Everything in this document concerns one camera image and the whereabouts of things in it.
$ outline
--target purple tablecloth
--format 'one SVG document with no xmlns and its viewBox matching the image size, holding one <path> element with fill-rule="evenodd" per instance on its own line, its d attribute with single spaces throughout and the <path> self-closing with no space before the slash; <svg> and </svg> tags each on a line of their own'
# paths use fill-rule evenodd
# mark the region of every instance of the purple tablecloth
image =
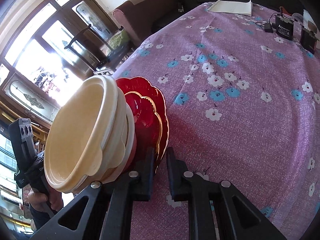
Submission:
<svg viewBox="0 0 320 240">
<path fill-rule="evenodd" d="M 169 146 L 191 171 L 230 180 L 289 239 L 320 206 L 320 54 L 265 33 L 252 17 L 203 4 L 150 36 L 114 78 L 142 76 L 164 94 Z M 165 161 L 152 200 L 135 203 L 131 239 L 188 239 L 188 208 L 174 203 Z"/>
</svg>

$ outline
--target brown sofa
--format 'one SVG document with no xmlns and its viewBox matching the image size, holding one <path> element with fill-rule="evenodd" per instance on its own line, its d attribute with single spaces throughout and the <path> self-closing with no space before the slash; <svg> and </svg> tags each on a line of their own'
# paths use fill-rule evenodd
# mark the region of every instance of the brown sofa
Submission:
<svg viewBox="0 0 320 240">
<path fill-rule="evenodd" d="M 128 0 L 113 11 L 137 47 L 180 15 L 178 0 Z"/>
</svg>

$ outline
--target silver rivet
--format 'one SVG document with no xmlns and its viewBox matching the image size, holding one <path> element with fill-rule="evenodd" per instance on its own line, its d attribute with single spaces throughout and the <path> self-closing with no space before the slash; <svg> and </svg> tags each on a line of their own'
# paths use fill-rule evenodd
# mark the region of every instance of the silver rivet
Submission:
<svg viewBox="0 0 320 240">
<path fill-rule="evenodd" d="M 129 172 L 129 177 L 131 178 L 135 178 L 139 175 L 139 173 L 137 171 L 130 171 Z"/>
<path fill-rule="evenodd" d="M 231 186 L 231 183 L 230 183 L 230 181 L 228 181 L 228 180 L 223 180 L 223 181 L 221 181 L 221 185 L 222 185 L 223 187 L 230 187 L 230 186 Z"/>
<path fill-rule="evenodd" d="M 192 171 L 185 171 L 183 173 L 183 176 L 185 176 L 186 178 L 191 178 L 193 176 L 193 172 Z"/>
<path fill-rule="evenodd" d="M 100 186 L 101 186 L 101 183 L 98 182 L 98 181 L 94 181 L 94 182 L 91 183 L 91 187 L 92 187 L 92 188 L 98 188 L 98 187 L 100 187 Z"/>
</svg>

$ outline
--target paper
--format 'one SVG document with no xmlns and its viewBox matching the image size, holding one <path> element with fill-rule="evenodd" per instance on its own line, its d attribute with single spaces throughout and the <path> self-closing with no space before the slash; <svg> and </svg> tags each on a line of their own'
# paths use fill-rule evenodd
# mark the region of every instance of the paper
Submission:
<svg viewBox="0 0 320 240">
<path fill-rule="evenodd" d="M 213 4 L 208 11 L 211 12 L 224 12 L 233 14 L 242 14 L 251 16 L 252 14 L 252 2 L 234 2 L 234 1 L 221 1 L 218 0 Z"/>
</svg>

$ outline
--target hand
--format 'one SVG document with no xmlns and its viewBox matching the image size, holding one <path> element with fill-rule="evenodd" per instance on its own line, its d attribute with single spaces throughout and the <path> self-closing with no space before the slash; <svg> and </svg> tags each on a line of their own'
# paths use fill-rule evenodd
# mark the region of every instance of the hand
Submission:
<svg viewBox="0 0 320 240">
<path fill-rule="evenodd" d="M 49 187 L 49 201 L 51 203 L 51 209 L 59 211 L 60 209 L 63 208 L 63 200 L 62 200 L 62 194 L 61 192 L 56 191 L 52 187 Z M 29 194 L 28 194 L 28 201 L 31 204 L 31 206 L 39 211 L 39 212 L 45 212 L 42 204 L 46 203 L 48 200 L 48 197 L 39 192 L 33 192 L 31 189 Z"/>
</svg>

